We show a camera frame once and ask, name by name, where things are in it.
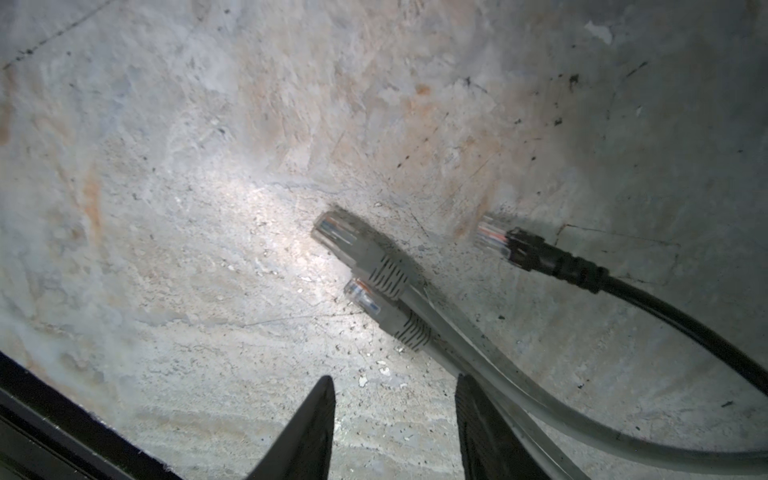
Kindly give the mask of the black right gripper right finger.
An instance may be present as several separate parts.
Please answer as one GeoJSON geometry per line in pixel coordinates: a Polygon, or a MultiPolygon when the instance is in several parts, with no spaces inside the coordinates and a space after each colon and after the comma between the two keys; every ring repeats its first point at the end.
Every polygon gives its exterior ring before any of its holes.
{"type": "Polygon", "coordinates": [[[455,405],[467,480],[549,479],[472,376],[458,376],[455,405]]]}

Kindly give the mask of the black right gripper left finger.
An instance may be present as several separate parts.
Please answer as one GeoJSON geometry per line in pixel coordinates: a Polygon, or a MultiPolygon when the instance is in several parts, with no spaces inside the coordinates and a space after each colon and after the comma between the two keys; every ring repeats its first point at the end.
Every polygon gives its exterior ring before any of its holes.
{"type": "Polygon", "coordinates": [[[322,376],[247,479],[326,480],[335,407],[333,379],[322,376]]]}

